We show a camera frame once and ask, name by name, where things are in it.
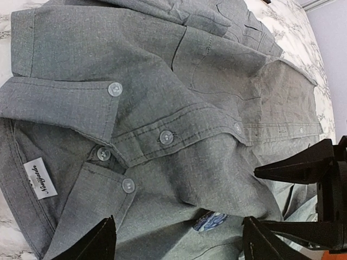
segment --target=black object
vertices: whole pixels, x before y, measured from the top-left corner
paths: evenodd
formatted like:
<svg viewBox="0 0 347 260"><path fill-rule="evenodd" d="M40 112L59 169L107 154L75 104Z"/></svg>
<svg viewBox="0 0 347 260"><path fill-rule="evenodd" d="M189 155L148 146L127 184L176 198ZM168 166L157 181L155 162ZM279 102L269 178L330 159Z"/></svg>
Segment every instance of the black object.
<svg viewBox="0 0 347 260"><path fill-rule="evenodd" d="M53 260L114 260L116 240L113 216L104 218L84 237Z"/></svg>
<svg viewBox="0 0 347 260"><path fill-rule="evenodd" d="M290 157L255 169L261 179L288 183L317 183L318 222L259 221L244 219L243 249L246 260L309 259L275 234L310 250L347 252L347 136L338 145L325 139Z"/></svg>

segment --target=marble surface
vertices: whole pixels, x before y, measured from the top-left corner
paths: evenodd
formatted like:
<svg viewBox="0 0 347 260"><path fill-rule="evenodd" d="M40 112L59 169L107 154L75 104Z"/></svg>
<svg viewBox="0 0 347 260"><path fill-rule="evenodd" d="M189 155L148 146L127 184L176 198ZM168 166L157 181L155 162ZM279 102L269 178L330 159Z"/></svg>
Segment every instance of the marble surface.
<svg viewBox="0 0 347 260"><path fill-rule="evenodd" d="M0 1L0 86L11 74L11 25L13 11L37 8L47 0ZM321 139L335 140L335 124L322 57L305 11L295 0L245 0L248 8L273 33L284 50L282 57L306 71L318 82L315 88L317 117L323 127ZM0 191L0 260L35 260Z"/></svg>

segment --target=shirt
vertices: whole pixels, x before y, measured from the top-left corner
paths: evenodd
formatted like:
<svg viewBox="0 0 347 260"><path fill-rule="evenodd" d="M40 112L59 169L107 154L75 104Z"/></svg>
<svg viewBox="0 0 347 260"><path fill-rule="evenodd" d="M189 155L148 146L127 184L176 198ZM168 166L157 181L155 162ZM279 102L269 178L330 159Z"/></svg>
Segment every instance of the shirt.
<svg viewBox="0 0 347 260"><path fill-rule="evenodd" d="M237 259L243 217L314 213L315 186L254 176L322 128L315 81L242 0L51 0L11 23L0 188L38 259L110 215L117 260Z"/></svg>

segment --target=gray fabric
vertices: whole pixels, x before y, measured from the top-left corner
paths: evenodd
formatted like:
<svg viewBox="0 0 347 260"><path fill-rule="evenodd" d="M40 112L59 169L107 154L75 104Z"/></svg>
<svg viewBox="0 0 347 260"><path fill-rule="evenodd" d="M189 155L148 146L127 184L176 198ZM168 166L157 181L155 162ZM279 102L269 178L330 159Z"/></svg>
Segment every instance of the gray fabric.
<svg viewBox="0 0 347 260"><path fill-rule="evenodd" d="M243 1L51 0L11 18L0 188L40 260L111 214L117 260L229 260L242 251L243 217L314 213L313 186L254 177L322 129L316 83L279 57ZM109 161L98 160L103 146ZM42 200L23 168L39 157L58 193ZM195 231L207 210L230 217Z"/></svg>

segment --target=shirt pocket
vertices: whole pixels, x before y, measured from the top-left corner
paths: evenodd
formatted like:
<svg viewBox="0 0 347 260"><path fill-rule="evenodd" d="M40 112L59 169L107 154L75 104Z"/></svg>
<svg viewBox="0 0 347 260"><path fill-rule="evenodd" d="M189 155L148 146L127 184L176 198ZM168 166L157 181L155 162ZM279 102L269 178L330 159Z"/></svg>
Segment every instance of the shirt pocket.
<svg viewBox="0 0 347 260"><path fill-rule="evenodd" d="M118 231L135 194L136 187L130 178L85 162L44 260L52 259L69 249L110 215L113 215Z"/></svg>

